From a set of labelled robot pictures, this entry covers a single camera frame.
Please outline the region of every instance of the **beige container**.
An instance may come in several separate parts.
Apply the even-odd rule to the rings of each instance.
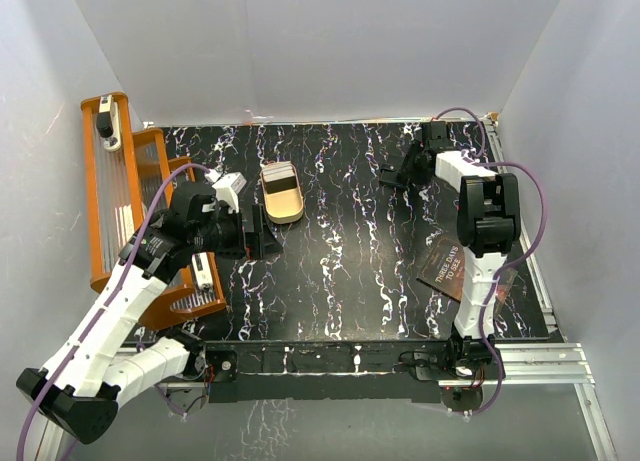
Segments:
[[[262,168],[262,192],[269,219],[276,224],[298,221],[304,212],[296,168],[290,161]]]

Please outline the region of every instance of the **marble pattern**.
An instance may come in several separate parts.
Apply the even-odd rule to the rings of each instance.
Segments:
[[[457,193],[441,180],[407,192],[378,183],[380,163],[402,155],[417,129],[402,123],[165,128],[169,157],[244,173],[245,213],[263,202],[259,172],[272,161],[294,163],[305,204],[302,220],[274,226],[283,254],[219,260],[228,310],[187,326],[208,341],[448,337],[458,303],[416,276],[426,246],[455,236]],[[461,149],[479,147],[474,124],[453,123],[451,139]],[[518,246],[512,257],[521,252]],[[526,265],[495,320],[499,337],[548,336]]]

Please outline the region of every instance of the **robotic arm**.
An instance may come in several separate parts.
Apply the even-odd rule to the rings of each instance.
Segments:
[[[423,125],[421,139],[413,141],[401,162],[381,166],[380,183],[407,189],[409,183],[428,184],[433,176],[460,194],[457,231],[465,259],[460,309],[438,364],[446,370],[465,367],[475,371],[492,360],[482,332],[494,346],[495,292],[486,299],[494,274],[520,237],[518,180],[513,174],[499,174],[473,164],[455,150],[445,121]],[[486,314],[481,319],[483,305]]]
[[[170,207],[156,213],[145,232],[136,232],[122,249],[107,286],[68,341],[40,370],[27,368],[18,378],[17,387],[33,402],[51,374],[77,349],[46,393],[40,411],[84,444],[102,436],[118,409],[145,389],[170,376],[197,374],[195,360],[203,345],[179,328],[143,352],[112,364],[140,316],[195,254],[211,251],[230,259],[247,255],[262,259],[282,250],[269,231],[262,206],[252,207],[254,231],[245,232],[237,205],[244,178],[239,173],[222,178],[214,173],[208,173],[213,187],[194,182],[178,185]],[[131,268],[109,302],[138,236],[142,240]],[[100,310],[104,312],[82,339]]]

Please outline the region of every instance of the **orange wooden box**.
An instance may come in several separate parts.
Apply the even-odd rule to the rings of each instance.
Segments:
[[[146,206],[162,181],[179,166],[191,162],[188,157],[167,159],[160,129],[132,133],[127,96],[118,92],[111,94],[120,111],[122,148],[119,151],[103,149],[95,129],[100,98],[86,99],[80,105],[87,176],[90,283],[96,292],[106,286],[120,249],[142,224]],[[194,179],[192,170],[188,176]],[[165,200],[158,208],[167,207],[172,194],[173,186],[169,185]],[[199,291],[191,269],[184,268],[143,313],[140,324],[152,330],[163,329],[224,309],[226,301],[215,257],[209,253],[208,259],[214,285],[212,292]]]

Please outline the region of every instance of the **gray floor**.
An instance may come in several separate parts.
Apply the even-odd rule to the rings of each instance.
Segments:
[[[470,422],[439,409],[392,400],[259,401],[207,405],[181,422],[148,391],[71,459],[596,459],[573,386],[506,386]]]

